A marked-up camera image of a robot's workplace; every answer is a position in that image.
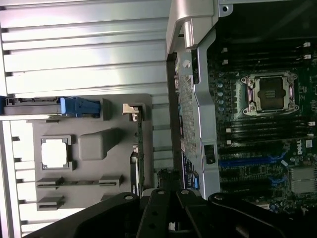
heatsink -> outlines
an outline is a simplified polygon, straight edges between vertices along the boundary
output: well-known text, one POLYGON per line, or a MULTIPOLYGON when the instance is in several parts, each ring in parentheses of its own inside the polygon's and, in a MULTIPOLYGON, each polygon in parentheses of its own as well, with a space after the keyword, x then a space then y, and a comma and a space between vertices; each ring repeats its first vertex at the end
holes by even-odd
POLYGON ((295 194, 317 192, 317 168, 291 169, 291 190, 295 194))

ridged metal panel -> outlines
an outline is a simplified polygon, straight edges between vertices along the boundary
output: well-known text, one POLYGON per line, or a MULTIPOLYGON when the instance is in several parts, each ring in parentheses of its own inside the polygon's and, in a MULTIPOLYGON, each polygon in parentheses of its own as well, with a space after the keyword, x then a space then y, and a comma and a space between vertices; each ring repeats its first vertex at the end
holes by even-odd
MULTIPOLYGON (((16 97, 148 93, 154 166, 172 168, 165 64, 170 0, 2 0, 8 94, 16 97)), ((12 121, 21 233, 81 209, 36 209, 32 125, 12 121)))

cpu socket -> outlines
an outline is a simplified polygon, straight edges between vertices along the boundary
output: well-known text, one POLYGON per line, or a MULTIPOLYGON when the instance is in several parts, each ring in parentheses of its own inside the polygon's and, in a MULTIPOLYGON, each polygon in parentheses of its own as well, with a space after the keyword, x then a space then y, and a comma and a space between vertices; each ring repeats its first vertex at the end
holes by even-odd
POLYGON ((294 73, 274 72, 250 74, 241 82, 247 85, 248 107, 243 114, 270 116, 290 114, 299 109, 295 104, 294 73))

white sticker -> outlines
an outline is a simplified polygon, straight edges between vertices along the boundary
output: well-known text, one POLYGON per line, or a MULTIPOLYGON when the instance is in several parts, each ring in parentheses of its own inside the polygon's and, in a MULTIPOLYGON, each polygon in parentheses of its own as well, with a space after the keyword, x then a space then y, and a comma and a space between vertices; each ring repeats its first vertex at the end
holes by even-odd
POLYGON ((180 140, 180 148, 183 152, 185 152, 185 143, 183 140, 180 140))
POLYGON ((306 148, 312 148, 313 147, 313 141, 312 140, 306 140, 306 148))
POLYGON ((284 165, 285 167, 288 166, 288 163, 287 163, 285 160, 282 160, 282 161, 281 161, 281 164, 284 165))

circuit board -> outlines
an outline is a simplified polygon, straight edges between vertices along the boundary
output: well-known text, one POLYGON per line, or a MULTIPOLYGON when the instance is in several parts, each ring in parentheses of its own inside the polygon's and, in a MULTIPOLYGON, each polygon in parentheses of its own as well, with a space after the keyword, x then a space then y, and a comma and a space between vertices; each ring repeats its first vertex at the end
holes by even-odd
POLYGON ((209 49, 222 192, 276 213, 317 208, 317 44, 209 49))

